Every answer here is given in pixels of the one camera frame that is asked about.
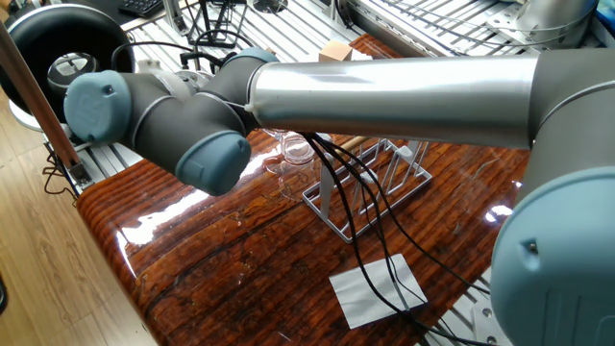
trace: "metal dish rack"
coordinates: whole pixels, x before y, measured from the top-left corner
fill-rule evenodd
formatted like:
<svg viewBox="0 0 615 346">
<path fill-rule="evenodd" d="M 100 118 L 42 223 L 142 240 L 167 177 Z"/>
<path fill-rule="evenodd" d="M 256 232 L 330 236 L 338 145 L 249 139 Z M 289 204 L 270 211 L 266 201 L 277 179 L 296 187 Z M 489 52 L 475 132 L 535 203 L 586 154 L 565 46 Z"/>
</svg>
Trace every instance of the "metal dish rack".
<svg viewBox="0 0 615 346">
<path fill-rule="evenodd" d="M 357 148 L 358 153 L 354 153 L 372 170 L 373 176 L 378 178 L 385 194 L 384 197 L 389 202 L 391 209 L 402 204 L 432 178 L 430 172 L 421 166 L 430 144 L 415 140 L 406 141 L 402 144 L 399 144 L 399 142 L 397 141 L 398 144 L 396 145 L 389 139 L 378 139 L 377 143 L 368 149 L 363 150 L 363 145 L 361 145 Z M 326 155 L 332 161 L 332 157 L 329 154 Z M 355 164 L 355 161 L 350 160 L 349 163 Z M 375 185 L 368 172 L 359 168 L 357 170 L 365 182 Z M 376 208 L 375 203 L 364 203 L 361 186 L 344 166 L 336 169 L 335 174 L 344 189 L 351 190 L 349 198 L 352 217 L 357 225 L 357 236 L 362 235 L 377 221 L 375 211 L 373 212 L 374 217 L 369 215 L 370 210 Z M 373 190 L 376 194 L 376 203 L 378 203 L 381 216 L 387 215 L 388 209 L 381 194 L 375 189 Z M 340 198 L 341 196 L 336 192 L 332 175 L 324 165 L 320 172 L 320 182 L 303 193 L 303 199 L 307 205 L 346 243 L 351 243 L 353 240 L 350 237 L 348 220 L 334 219 L 331 216 L 335 214 L 346 215 L 345 212 L 332 212 L 332 202 Z"/>
</svg>

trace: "glossy wooden tabletop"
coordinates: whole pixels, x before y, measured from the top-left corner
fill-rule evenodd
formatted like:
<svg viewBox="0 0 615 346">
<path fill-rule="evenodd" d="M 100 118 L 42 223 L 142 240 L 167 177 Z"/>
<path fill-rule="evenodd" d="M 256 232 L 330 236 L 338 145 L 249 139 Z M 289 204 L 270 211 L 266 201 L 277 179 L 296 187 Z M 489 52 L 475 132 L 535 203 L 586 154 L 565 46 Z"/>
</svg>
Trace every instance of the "glossy wooden tabletop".
<svg viewBox="0 0 615 346">
<path fill-rule="evenodd" d="M 368 36 L 354 46 L 396 57 Z M 301 200 L 319 163 L 281 163 L 276 139 L 263 132 L 249 139 L 251 162 L 223 197 L 142 161 L 79 200 L 81 216 L 154 337 L 182 346 L 416 342 L 420 332 L 397 316 L 349 330 L 329 276 L 357 267 L 353 246 Z M 527 158 L 521 151 L 432 143 L 423 166 L 433 180 L 395 213 L 422 246 L 474 281 L 489 266 L 505 218 L 499 206 L 512 209 Z M 404 255 L 430 301 L 418 316 L 434 323 L 466 287 L 413 248 L 389 217 L 384 228 L 389 251 Z M 358 242 L 365 262 L 383 258 L 374 232 Z"/>
</svg>

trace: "white card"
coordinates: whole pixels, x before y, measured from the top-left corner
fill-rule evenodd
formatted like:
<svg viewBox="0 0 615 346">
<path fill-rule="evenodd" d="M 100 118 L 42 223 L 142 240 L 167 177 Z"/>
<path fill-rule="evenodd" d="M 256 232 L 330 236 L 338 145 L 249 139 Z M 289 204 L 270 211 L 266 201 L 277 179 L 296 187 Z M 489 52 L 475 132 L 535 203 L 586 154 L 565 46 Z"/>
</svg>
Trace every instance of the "white card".
<svg viewBox="0 0 615 346">
<path fill-rule="evenodd" d="M 416 295 L 427 302 L 425 294 L 416 282 L 414 275 L 407 266 L 404 256 L 398 254 L 391 257 L 397 269 L 397 276 L 402 284 L 412 290 Z M 365 265 L 365 270 L 378 292 L 397 309 L 405 310 L 406 307 L 400 298 L 398 290 L 391 281 L 384 259 Z M 369 287 L 360 268 L 351 269 L 347 272 L 329 277 L 339 305 L 344 311 L 346 321 L 350 329 L 364 324 L 377 321 L 395 313 L 374 294 Z M 398 287 L 409 309 L 423 304 L 417 297 L 405 289 L 401 284 Z"/>
</svg>

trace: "keyboard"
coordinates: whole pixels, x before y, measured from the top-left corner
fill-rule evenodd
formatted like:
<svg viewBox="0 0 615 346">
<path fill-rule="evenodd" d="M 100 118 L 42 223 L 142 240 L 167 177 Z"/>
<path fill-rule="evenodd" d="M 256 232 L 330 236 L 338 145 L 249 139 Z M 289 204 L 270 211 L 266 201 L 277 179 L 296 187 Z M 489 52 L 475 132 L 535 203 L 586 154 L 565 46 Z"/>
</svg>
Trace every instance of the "keyboard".
<svg viewBox="0 0 615 346">
<path fill-rule="evenodd" d="M 162 0 L 122 0 L 117 9 L 123 13 L 149 17 L 163 7 Z"/>
</svg>

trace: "cardboard box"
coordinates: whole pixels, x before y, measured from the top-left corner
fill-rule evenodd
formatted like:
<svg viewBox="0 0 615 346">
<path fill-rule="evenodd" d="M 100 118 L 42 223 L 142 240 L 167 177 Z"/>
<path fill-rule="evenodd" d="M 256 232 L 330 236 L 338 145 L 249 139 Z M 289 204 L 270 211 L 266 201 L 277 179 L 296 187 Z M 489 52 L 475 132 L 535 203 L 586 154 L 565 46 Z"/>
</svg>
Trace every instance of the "cardboard box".
<svg viewBox="0 0 615 346">
<path fill-rule="evenodd" d="M 319 62 L 349 62 L 353 55 L 353 48 L 348 44 L 331 40 L 318 55 Z"/>
</svg>

